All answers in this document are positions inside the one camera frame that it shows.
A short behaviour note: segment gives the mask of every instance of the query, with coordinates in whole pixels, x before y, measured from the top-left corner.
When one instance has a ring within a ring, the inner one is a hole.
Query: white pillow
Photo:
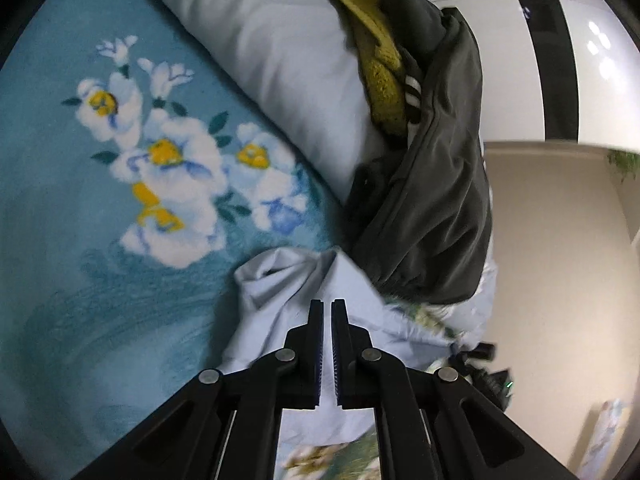
[[[329,0],[163,1],[343,202],[385,143]]]

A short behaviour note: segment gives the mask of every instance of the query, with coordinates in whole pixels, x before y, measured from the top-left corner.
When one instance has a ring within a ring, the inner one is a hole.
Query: teal blanket
[[[66,479],[238,323],[232,272],[338,206],[158,0],[47,0],[0,72],[0,418]]]

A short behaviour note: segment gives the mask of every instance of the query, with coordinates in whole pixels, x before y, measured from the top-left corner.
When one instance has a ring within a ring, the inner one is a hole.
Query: silver screw
[[[220,378],[220,373],[217,370],[203,370],[198,376],[198,380],[202,384],[215,384]]]
[[[362,358],[365,361],[378,361],[381,357],[382,354],[377,348],[366,348],[362,351]]]
[[[445,367],[438,370],[438,377],[441,378],[446,383],[452,383],[458,378],[458,372],[453,368]]]
[[[276,352],[276,359],[287,363],[296,358],[296,353],[291,348],[281,348]]]

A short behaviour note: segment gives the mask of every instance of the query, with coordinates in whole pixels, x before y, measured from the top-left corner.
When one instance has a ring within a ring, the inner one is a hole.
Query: yellow knit fabric
[[[379,0],[340,0],[349,11],[360,70],[364,76],[371,117],[385,133],[406,135],[402,60]]]

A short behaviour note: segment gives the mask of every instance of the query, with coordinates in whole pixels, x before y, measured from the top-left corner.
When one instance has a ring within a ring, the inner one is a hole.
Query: black vertical panel
[[[578,141],[578,78],[560,0],[519,0],[536,54],[545,139]]]

